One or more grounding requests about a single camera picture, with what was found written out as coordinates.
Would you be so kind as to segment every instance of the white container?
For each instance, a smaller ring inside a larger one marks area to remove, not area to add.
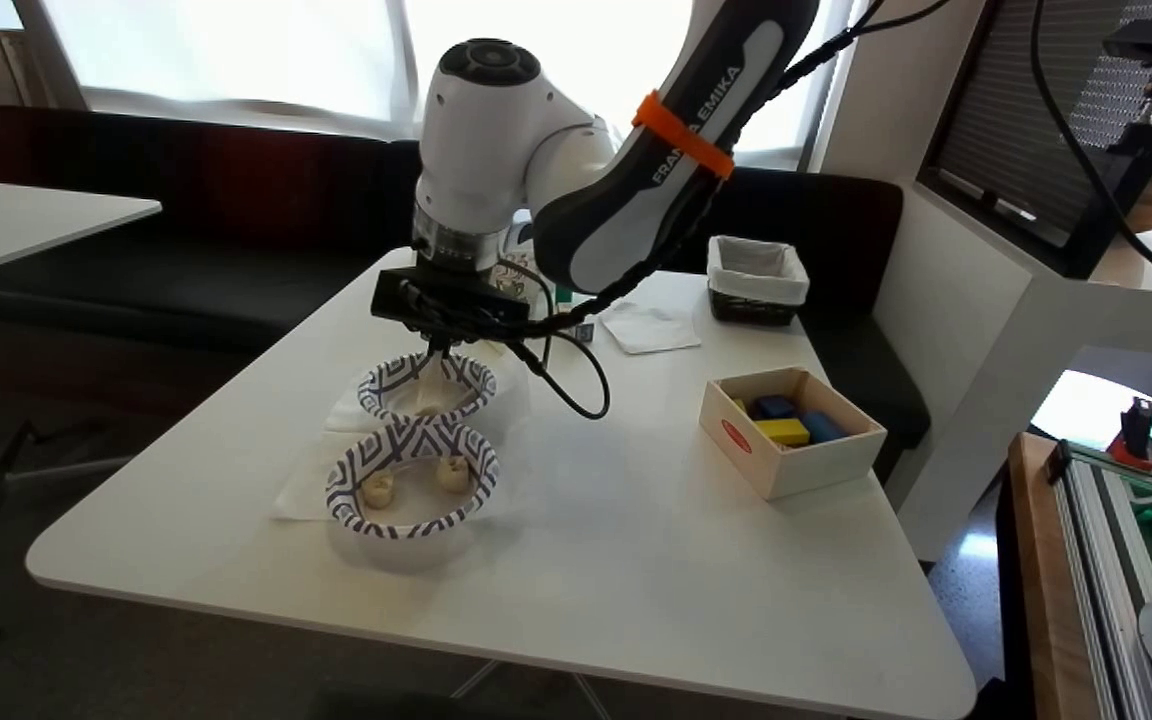
[[[784,448],[744,414],[756,397],[791,397],[799,414],[826,414],[844,438]],[[887,439],[883,423],[806,368],[714,379],[705,388],[701,429],[765,499],[864,480]]]
[[[791,322],[808,303],[812,275],[784,241],[714,236],[707,293],[722,322]]]

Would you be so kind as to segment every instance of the black and white bowl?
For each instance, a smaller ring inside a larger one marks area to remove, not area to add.
[[[442,457],[470,461],[470,494],[442,494],[434,474],[419,474],[419,466]],[[395,466],[418,467],[401,480],[395,508],[369,508],[359,499],[359,486],[374,474],[389,474]],[[341,552],[364,557],[380,567],[434,567],[465,548],[465,521],[471,521],[495,494],[495,466],[495,448],[481,431],[465,429],[456,417],[389,417],[331,466],[331,541]]]
[[[495,377],[470,358],[395,358],[376,363],[359,388],[369,417],[452,417],[470,420],[495,397]]]

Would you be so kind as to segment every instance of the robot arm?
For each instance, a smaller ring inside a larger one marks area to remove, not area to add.
[[[727,179],[727,154],[775,91],[818,0],[693,0],[684,52],[613,158],[607,128],[551,90],[533,52],[470,39],[429,90],[413,272],[383,272],[374,312],[436,348],[529,322],[485,288],[499,234],[533,207],[548,281],[607,293],[680,244]]]

